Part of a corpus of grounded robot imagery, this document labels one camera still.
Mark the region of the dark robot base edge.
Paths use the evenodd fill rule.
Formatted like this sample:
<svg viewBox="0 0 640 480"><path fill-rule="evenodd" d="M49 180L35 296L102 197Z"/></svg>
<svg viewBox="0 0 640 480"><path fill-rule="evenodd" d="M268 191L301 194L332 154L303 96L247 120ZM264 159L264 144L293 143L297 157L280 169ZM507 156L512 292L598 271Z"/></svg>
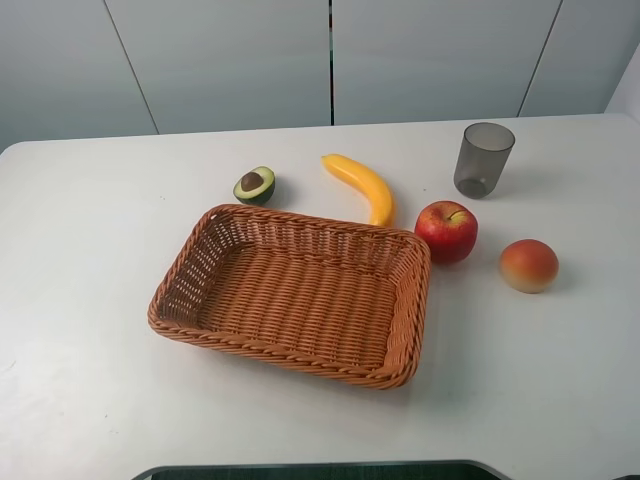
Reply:
<svg viewBox="0 0 640 480"><path fill-rule="evenodd" d="M387 461L154 467L135 479L507 479L474 461Z"/></svg>

